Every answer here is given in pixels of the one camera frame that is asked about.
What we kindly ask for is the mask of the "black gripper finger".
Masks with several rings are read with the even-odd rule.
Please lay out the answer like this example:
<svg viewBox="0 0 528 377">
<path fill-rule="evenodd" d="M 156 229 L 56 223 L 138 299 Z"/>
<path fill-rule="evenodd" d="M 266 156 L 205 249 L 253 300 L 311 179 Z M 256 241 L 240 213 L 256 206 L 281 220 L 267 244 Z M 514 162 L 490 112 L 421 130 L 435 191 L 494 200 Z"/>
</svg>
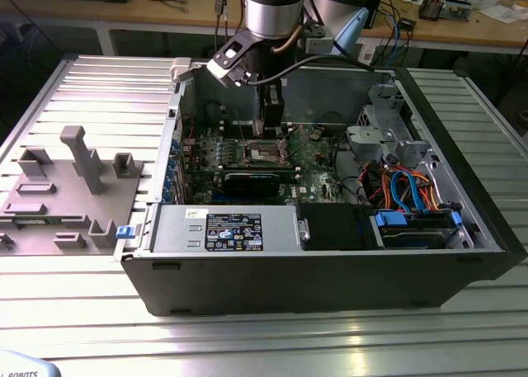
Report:
<svg viewBox="0 0 528 377">
<path fill-rule="evenodd" d="M 271 83 L 264 87 L 264 135 L 275 137 L 276 128 L 281 126 L 285 109 L 280 83 Z"/>
</svg>

